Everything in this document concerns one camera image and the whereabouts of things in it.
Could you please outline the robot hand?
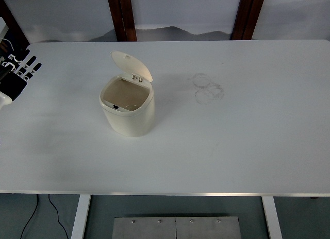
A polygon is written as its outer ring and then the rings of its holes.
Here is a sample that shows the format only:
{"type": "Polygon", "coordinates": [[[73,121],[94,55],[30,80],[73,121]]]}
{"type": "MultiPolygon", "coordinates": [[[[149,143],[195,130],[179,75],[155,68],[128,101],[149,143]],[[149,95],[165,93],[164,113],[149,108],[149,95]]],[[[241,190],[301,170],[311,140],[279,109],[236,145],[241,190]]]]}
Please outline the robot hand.
{"type": "Polygon", "coordinates": [[[35,63],[30,50],[10,54],[1,61],[1,108],[11,104],[27,86],[42,64],[35,63]]]}

